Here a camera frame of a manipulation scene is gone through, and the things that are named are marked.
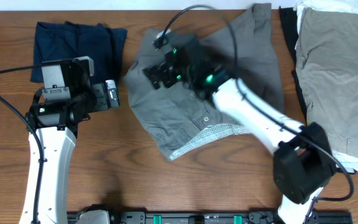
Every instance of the folded clothing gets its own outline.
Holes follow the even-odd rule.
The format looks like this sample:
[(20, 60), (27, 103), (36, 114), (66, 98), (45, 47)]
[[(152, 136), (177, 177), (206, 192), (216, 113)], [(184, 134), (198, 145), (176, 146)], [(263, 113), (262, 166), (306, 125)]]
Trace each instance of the folded clothing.
[(358, 158), (358, 14), (306, 9), (296, 73), (307, 122), (324, 128), (332, 150)]
[[(273, 107), (283, 112), (284, 97), (270, 25), (271, 4), (255, 4), (231, 22), (238, 45), (239, 75), (244, 82)], [(164, 61), (161, 50), (152, 42), (159, 30), (149, 29), (140, 43), (140, 50), (124, 84), (129, 106), (143, 127), (150, 133), (162, 154), (169, 160), (217, 139), (232, 134), (247, 134), (246, 127), (220, 113), (209, 103), (178, 82), (170, 88), (155, 90), (143, 69)], [(179, 47), (185, 35), (171, 32)], [(200, 40), (213, 59), (233, 63), (234, 49), (227, 27)]]
[[(292, 59), (296, 64), (295, 46), (298, 40), (298, 31), (296, 29), (296, 11), (294, 11), (292, 7), (284, 9), (280, 8), (280, 20), (283, 27), (285, 42), (287, 43), (288, 50), (290, 51)], [(295, 90), (299, 99), (301, 110), (306, 120), (306, 103), (305, 99), (303, 98), (302, 89), (299, 85), (298, 75), (296, 74), (295, 70), (292, 71), (291, 74), (294, 78)], [(337, 152), (336, 150), (333, 150), (333, 155), (342, 163), (348, 172), (353, 173), (355, 170), (358, 171), (358, 158), (349, 156), (345, 153)]]
[[(50, 60), (89, 56), (94, 62), (91, 84), (114, 80), (118, 84), (122, 68), (122, 50), (127, 31), (66, 22), (38, 22), (35, 28), (34, 65)], [(32, 82), (43, 82), (41, 68), (32, 70)]]
[(345, 12), (358, 14), (358, 0), (298, 0), (293, 8), (298, 15), (296, 29), (301, 28), (303, 11), (312, 8), (321, 12)]

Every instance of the green clip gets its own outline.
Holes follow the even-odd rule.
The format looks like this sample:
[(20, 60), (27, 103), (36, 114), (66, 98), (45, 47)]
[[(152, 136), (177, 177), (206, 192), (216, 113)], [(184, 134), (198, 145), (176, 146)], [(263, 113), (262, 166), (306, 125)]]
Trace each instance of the green clip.
[(162, 223), (161, 215), (154, 215), (153, 216), (153, 224), (161, 224), (161, 223)]
[(242, 216), (235, 215), (234, 216), (234, 224), (242, 224)]

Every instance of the table surface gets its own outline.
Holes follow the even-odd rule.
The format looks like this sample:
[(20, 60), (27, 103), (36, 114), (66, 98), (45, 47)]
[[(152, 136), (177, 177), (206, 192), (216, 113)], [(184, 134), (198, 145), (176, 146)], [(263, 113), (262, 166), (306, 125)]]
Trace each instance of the table surface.
[[(177, 11), (0, 12), (0, 70), (32, 64), (37, 21), (102, 23), (128, 30), (122, 75), (134, 60), (139, 40), (151, 27), (163, 29)], [(233, 19), (243, 11), (224, 11)], [(223, 27), (213, 12), (191, 11), (174, 23), (181, 33), (206, 36)], [(304, 121), (291, 76), (293, 62), (285, 45), (278, 11), (272, 11), (272, 42), (278, 56), (286, 114)], [(0, 76), (0, 94), (21, 113), (30, 106), (40, 84), (30, 71)], [(71, 159), (67, 206), (81, 210), (106, 203), (116, 210), (231, 211), (278, 208), (281, 193), (272, 178), (272, 157), (251, 135), (229, 136), (168, 162), (128, 106), (119, 85), (121, 106), (92, 115), (81, 123)], [(0, 103), (0, 223), (20, 219), (29, 172), (29, 143), (25, 126)], [(319, 202), (319, 210), (348, 210), (358, 223), (356, 191), (346, 202)], [(343, 175), (335, 175), (323, 195), (347, 194)]]

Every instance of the folded navy shirt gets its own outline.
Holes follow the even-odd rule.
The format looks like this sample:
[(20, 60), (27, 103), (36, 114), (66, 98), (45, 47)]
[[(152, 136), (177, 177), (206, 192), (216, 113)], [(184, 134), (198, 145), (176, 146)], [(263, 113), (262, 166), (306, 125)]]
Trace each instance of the folded navy shirt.
[[(89, 56), (94, 62), (91, 84), (113, 79), (118, 84), (127, 30), (96, 26), (38, 22), (35, 29), (34, 65), (50, 60)], [(43, 82), (41, 68), (32, 70), (32, 82)]]

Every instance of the black cable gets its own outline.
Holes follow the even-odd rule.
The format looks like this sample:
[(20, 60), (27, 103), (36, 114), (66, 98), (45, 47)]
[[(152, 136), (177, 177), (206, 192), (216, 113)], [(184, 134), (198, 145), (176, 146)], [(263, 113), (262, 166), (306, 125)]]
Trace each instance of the black cable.
[(317, 200), (316, 200), (315, 198), (316, 198), (316, 197), (314, 197), (314, 198), (311, 199), (311, 204), (310, 204), (310, 206), (309, 206), (309, 210), (308, 210), (308, 212), (307, 212), (306, 215), (305, 215), (305, 219), (303, 220), (303, 223), (304, 223), (304, 224), (306, 224), (306, 222), (308, 221), (309, 216), (310, 216), (311, 212), (313, 211), (314, 204), (317, 202)]
[[(185, 12), (189, 11), (190, 9), (194, 9), (197, 7), (203, 7), (203, 8), (207, 8), (210, 10), (217, 10), (211, 6), (206, 6), (206, 5), (194, 5), (194, 6), (190, 6), (187, 7), (186, 9), (180, 11), (177, 15), (175, 15), (171, 21), (168, 23), (168, 25), (166, 26), (166, 28), (164, 29), (161, 37), (159, 38), (159, 46), (162, 46), (163, 44), (163, 40), (165, 37), (165, 34), (167, 33), (167, 30), (169, 29), (169, 27), (173, 24), (173, 22), (175, 22), (176, 19), (178, 19), (178, 17), (180, 17), (182, 14), (184, 14)], [(345, 175), (348, 183), (349, 183), (349, 193), (344, 196), (344, 197), (340, 197), (340, 198), (329, 198), (329, 197), (314, 197), (312, 198), (312, 200), (326, 200), (326, 201), (330, 201), (330, 202), (342, 202), (344, 200), (347, 200), (349, 198), (352, 197), (353, 193), (354, 193), (354, 184), (353, 181), (349, 175), (349, 173), (347, 172), (347, 170), (342, 166), (342, 164), (332, 155), (330, 155), (328, 152), (326, 152), (324, 149), (322, 149), (319, 145), (317, 145), (316, 143), (314, 143), (313, 141), (309, 140), (308, 138), (300, 135), (298, 132), (292, 130), (291, 128), (287, 127), (285, 124), (277, 121), (275, 118), (273, 118), (272, 116), (270, 116), (269, 114), (267, 114), (266, 112), (264, 112), (263, 110), (261, 110), (257, 105), (255, 105), (253, 102), (251, 102), (247, 95), (245, 93), (243, 93), (240, 89), (239, 86), (239, 79), (240, 77), (238, 76), (238, 53), (237, 53), (237, 41), (236, 41), (236, 35), (234, 34), (234, 30), (230, 24), (230, 22), (228, 22), (227, 20), (225, 20), (224, 18), (221, 17), (221, 19), (226, 23), (227, 28), (229, 29), (230, 35), (232, 37), (233, 40), (233, 48), (234, 48), (234, 76), (236, 79), (236, 87), (239, 90), (239, 92), (242, 95), (243, 100), (246, 100), (252, 107), (254, 107), (258, 112), (262, 113), (264, 116), (266, 116), (268, 119), (270, 119), (271, 121), (273, 121), (275, 124), (279, 125), (282, 129), (285, 129), (287, 131), (289, 131), (290, 133), (294, 134), (295, 136), (299, 137), (302, 141), (304, 141), (305, 143), (309, 144), (310, 146), (315, 147), (317, 150), (321, 151), (322, 153), (324, 153), (326, 156), (328, 156), (330, 159), (332, 159), (336, 165), (339, 166), (339, 168), (343, 171), (343, 174)]]
[[(41, 65), (34, 65), (34, 66), (27, 66), (27, 67), (20, 67), (20, 68), (11, 68), (7, 70), (1, 70), (0, 74), (2, 73), (8, 73), (8, 72), (15, 72), (20, 70), (27, 70), (32, 68), (38, 68), (41, 67)], [(10, 103), (8, 103), (4, 98), (0, 96), (0, 101), (5, 104), (11, 111), (13, 111), (14, 114), (16, 114), (23, 123), (27, 126), (27, 129), (30, 131), (30, 133), (34, 136), (34, 139), (37, 143), (38, 150), (40, 153), (40, 159), (39, 159), (39, 169), (38, 169), (38, 176), (37, 176), (37, 185), (35, 186), (35, 195), (34, 195), (34, 207), (33, 207), (33, 218), (32, 223), (36, 224), (38, 222), (38, 204), (39, 204), (39, 198), (40, 198), (40, 186), (41, 186), (41, 178), (42, 178), (42, 171), (44, 169), (44, 150), (42, 148), (40, 139), (37, 136), (37, 133), (31, 128), (30, 123), (23, 117), (23, 115), (20, 114), (20, 112), (13, 107)]]

